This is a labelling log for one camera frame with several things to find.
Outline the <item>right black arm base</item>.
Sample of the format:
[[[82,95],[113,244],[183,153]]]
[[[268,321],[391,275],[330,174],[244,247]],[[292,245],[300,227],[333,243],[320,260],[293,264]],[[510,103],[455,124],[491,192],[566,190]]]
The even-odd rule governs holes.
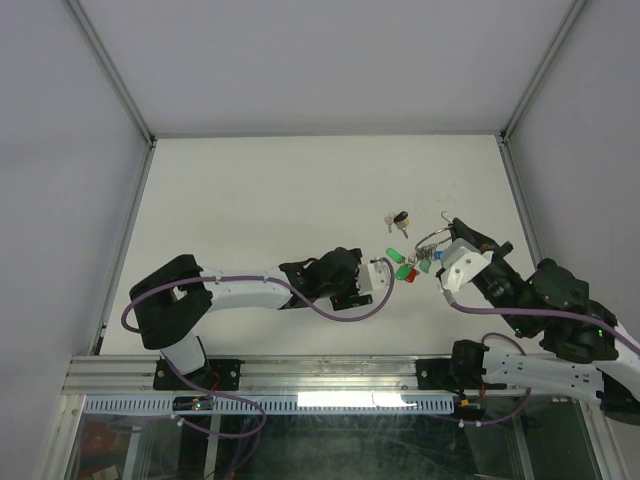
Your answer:
[[[459,393],[466,390],[506,390],[504,383],[486,383],[482,379],[481,360],[451,358],[418,359],[414,362],[419,390],[446,390]]]

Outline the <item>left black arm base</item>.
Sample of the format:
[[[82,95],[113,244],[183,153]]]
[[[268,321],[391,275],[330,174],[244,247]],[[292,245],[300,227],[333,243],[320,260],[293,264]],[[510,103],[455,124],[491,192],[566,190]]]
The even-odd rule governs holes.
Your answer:
[[[233,392],[239,389],[241,367],[244,362],[235,358],[209,357],[204,367],[185,377],[208,391]],[[153,389],[157,391],[186,390],[188,386],[170,369],[161,358],[156,362]]]

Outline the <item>red tag key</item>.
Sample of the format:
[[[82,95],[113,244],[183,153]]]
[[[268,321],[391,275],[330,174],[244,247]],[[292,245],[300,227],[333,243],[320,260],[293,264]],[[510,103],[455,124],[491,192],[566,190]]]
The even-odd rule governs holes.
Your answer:
[[[413,283],[415,281],[417,275],[418,275],[418,272],[415,269],[411,269],[410,272],[408,273],[405,281],[407,283]]]

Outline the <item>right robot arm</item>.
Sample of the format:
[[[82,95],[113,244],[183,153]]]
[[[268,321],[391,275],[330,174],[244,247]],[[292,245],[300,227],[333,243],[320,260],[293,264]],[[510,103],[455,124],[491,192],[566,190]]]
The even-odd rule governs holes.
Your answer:
[[[510,353],[484,341],[454,342],[444,384],[517,385],[597,407],[610,420],[639,423],[639,343],[616,316],[592,299],[589,284],[552,259],[529,277],[507,261],[513,246],[497,243],[461,219],[445,228],[449,246],[436,274],[455,311],[472,319],[498,316],[518,339],[535,339],[546,357]]]

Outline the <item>silver keyring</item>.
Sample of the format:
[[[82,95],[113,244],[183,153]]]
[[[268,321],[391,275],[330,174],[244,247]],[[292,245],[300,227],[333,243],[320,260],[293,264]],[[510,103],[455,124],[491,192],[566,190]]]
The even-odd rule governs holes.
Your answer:
[[[408,257],[410,264],[417,264],[426,259],[435,260],[438,247],[451,240],[453,216],[447,211],[442,211],[441,217],[446,225],[429,233],[415,244],[414,251]]]

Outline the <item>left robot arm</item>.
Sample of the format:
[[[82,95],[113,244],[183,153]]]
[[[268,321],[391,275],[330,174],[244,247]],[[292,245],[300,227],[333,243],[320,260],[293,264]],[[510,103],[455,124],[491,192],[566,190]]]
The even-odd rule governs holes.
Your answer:
[[[238,308],[290,310],[327,298],[334,311],[369,305],[373,292],[388,286],[382,262],[362,261],[359,249],[338,247],[319,258],[282,263],[265,271],[207,270],[192,254],[182,254],[129,291],[142,343],[175,365],[174,375],[188,388],[209,377],[209,364],[193,332],[207,314]]]

